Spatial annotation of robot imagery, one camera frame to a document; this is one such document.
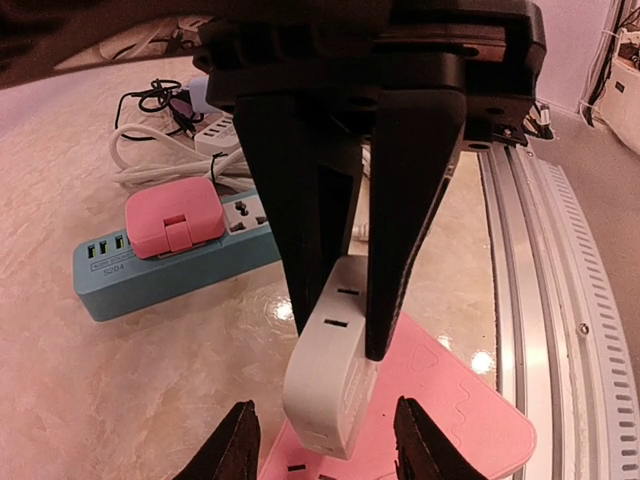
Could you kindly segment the white plastic basket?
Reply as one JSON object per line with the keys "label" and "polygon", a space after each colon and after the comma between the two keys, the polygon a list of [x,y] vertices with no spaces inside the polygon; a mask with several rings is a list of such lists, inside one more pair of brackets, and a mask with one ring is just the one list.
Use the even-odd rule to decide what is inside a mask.
{"label": "white plastic basket", "polygon": [[604,123],[630,150],[639,153],[639,31],[617,35],[609,79],[599,101]]}

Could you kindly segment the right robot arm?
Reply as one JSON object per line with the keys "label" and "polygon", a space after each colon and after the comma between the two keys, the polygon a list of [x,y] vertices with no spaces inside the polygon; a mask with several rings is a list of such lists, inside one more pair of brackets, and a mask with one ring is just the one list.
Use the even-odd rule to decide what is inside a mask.
{"label": "right robot arm", "polygon": [[229,111],[298,329],[348,249],[371,146],[366,354],[389,349],[464,147],[518,129],[547,52],[530,1],[5,1],[1,84],[64,74],[129,29],[207,18],[193,63]]}

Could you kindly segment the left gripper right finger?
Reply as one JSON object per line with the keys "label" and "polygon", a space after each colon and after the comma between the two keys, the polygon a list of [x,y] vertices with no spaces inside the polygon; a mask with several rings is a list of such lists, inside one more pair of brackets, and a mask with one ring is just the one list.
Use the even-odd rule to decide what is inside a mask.
{"label": "left gripper right finger", "polygon": [[398,398],[393,421],[398,479],[485,479],[414,398]]}

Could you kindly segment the blue charger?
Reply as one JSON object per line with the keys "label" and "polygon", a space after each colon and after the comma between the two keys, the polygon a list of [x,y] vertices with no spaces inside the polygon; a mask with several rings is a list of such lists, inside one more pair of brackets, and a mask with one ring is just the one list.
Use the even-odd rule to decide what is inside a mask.
{"label": "blue charger", "polygon": [[207,86],[207,76],[194,77],[188,83],[187,90],[194,113],[210,114],[214,111],[214,108],[206,100]]}

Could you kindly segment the white power strip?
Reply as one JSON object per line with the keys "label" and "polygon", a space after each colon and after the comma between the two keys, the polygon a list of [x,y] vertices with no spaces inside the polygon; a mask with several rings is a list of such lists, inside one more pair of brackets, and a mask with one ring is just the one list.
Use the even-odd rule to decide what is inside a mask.
{"label": "white power strip", "polygon": [[216,154],[230,155],[241,148],[232,117],[222,115],[194,137],[194,158],[210,159]]}

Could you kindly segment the pink triangular power strip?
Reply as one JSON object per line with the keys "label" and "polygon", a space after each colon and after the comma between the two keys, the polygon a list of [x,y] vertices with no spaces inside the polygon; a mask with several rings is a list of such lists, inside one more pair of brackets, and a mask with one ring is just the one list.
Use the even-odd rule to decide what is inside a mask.
{"label": "pink triangular power strip", "polygon": [[399,397],[415,399],[463,458],[488,479],[505,479],[532,457],[532,423],[455,354],[402,315],[350,460],[304,449],[283,425],[262,479],[393,479],[393,417]]}

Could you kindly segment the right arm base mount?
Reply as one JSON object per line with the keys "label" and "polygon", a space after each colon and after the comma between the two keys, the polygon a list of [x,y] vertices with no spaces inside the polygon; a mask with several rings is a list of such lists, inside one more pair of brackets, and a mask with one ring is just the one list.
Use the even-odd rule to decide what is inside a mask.
{"label": "right arm base mount", "polygon": [[550,105],[536,101],[525,115],[520,126],[498,125],[494,129],[493,141],[510,146],[527,146],[530,138],[552,141]]}

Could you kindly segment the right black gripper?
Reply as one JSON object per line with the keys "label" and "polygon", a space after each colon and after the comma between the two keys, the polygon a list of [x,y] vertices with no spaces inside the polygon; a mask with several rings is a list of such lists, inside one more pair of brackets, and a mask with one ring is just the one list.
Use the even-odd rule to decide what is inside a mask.
{"label": "right black gripper", "polygon": [[382,92],[455,90],[475,148],[522,140],[546,55],[543,15],[530,1],[305,1],[300,16],[213,20],[199,39],[193,63],[220,109],[300,95],[369,137]]}

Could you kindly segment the teal power strip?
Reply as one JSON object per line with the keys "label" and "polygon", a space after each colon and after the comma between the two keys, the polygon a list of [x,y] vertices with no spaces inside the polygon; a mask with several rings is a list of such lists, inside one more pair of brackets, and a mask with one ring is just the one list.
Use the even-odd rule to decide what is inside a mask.
{"label": "teal power strip", "polygon": [[138,258],[124,230],[79,244],[74,291],[96,322],[109,321],[280,259],[255,190],[222,199],[227,232],[192,250]]}

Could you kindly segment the white square adapter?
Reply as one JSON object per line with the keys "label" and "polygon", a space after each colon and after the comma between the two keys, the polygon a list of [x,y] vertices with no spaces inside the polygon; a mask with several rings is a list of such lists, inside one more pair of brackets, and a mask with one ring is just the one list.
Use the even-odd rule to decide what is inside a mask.
{"label": "white square adapter", "polygon": [[283,408],[302,446],[348,460],[377,381],[366,357],[367,258],[334,265],[292,351]]}

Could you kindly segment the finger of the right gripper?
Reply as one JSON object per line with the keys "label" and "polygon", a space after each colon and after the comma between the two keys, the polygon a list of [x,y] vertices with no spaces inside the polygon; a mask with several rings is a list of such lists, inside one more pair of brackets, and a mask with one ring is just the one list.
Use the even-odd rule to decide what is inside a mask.
{"label": "finger of the right gripper", "polygon": [[371,140],[366,356],[391,343],[416,256],[459,156],[466,97],[452,90],[386,91]]}
{"label": "finger of the right gripper", "polygon": [[348,251],[363,170],[359,140],[310,101],[289,95],[239,99],[234,126],[303,330]]}

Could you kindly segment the aluminium front rail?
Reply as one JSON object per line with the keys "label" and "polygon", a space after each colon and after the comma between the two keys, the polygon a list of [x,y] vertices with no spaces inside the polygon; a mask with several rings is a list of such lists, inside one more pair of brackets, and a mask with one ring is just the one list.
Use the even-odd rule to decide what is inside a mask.
{"label": "aluminium front rail", "polygon": [[521,479],[635,479],[639,400],[619,311],[564,171],[479,154],[491,239],[497,387],[534,425]]}

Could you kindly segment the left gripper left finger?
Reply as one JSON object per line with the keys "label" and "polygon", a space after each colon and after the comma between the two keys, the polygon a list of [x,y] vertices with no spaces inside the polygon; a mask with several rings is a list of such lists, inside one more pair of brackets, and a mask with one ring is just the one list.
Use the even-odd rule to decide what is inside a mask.
{"label": "left gripper left finger", "polygon": [[174,480],[256,480],[261,429],[252,400],[237,402]]}

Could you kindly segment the pink square adapter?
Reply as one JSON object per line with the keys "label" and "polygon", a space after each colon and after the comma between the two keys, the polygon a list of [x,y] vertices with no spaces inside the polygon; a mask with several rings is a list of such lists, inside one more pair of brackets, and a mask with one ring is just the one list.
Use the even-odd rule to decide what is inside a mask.
{"label": "pink square adapter", "polygon": [[125,203],[127,238],[140,259],[180,253],[226,233],[224,209],[206,177],[191,177],[133,194]]}

